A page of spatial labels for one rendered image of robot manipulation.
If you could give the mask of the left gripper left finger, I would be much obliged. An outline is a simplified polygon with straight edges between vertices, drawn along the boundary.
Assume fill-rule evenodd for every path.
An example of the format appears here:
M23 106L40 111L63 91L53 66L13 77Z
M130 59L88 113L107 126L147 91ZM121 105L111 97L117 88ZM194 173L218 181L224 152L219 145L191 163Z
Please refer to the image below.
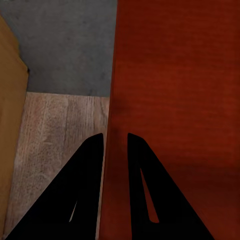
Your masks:
M5 240L95 240L103 156L87 138Z

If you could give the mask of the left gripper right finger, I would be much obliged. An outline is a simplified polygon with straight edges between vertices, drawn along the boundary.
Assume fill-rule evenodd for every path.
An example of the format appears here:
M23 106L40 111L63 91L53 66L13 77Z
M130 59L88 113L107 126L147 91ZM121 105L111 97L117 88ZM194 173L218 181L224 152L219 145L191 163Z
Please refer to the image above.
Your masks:
M215 240L144 138L127 135L132 240ZM150 221L141 170L159 223Z

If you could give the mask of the storage box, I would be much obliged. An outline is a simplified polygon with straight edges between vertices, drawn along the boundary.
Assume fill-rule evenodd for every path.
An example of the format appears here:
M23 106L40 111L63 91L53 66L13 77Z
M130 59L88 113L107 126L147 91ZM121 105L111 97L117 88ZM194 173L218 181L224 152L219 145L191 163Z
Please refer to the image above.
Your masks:
M240 0L117 0L98 240L132 240L129 133L214 240L240 240Z

